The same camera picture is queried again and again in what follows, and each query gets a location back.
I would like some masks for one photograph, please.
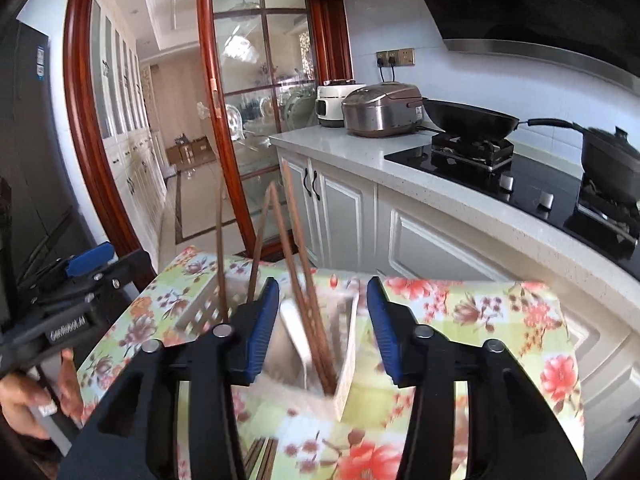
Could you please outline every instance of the stove burner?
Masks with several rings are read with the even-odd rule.
[[[585,174],[575,205],[577,212],[611,229],[623,240],[638,244],[640,239],[640,212],[636,204],[616,202],[597,188]]]
[[[471,142],[456,135],[441,133],[431,137],[431,155],[453,158],[492,172],[510,163],[513,144],[506,139]]]

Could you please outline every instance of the black glass cooktop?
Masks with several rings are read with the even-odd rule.
[[[640,247],[621,239],[608,226],[578,212],[581,180],[521,155],[489,173],[465,162],[432,155],[431,145],[390,153],[385,159],[475,189],[560,229],[599,252],[640,280]],[[512,192],[500,187],[500,175],[513,177]],[[540,206],[542,192],[553,195],[550,210]]]

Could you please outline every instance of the tall cabinet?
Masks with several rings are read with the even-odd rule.
[[[116,20],[108,1],[93,1],[91,67],[96,114],[120,198],[158,271],[166,186],[146,116],[136,45],[127,42]]]

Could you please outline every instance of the cabinet handle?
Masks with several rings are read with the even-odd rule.
[[[318,202],[320,202],[320,195],[318,195],[318,192],[316,191],[316,180],[318,180],[318,172],[314,170],[314,181],[311,183],[311,189],[314,190],[316,198],[318,199]]]
[[[306,186],[306,178],[309,176],[309,169],[305,168],[305,176],[302,179],[302,186],[305,187],[305,191],[308,193],[309,198],[311,198],[311,192],[309,191],[309,188]]]

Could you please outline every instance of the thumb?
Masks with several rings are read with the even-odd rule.
[[[30,377],[23,374],[9,374],[0,381],[0,399],[2,402],[24,406],[45,406],[51,397]]]

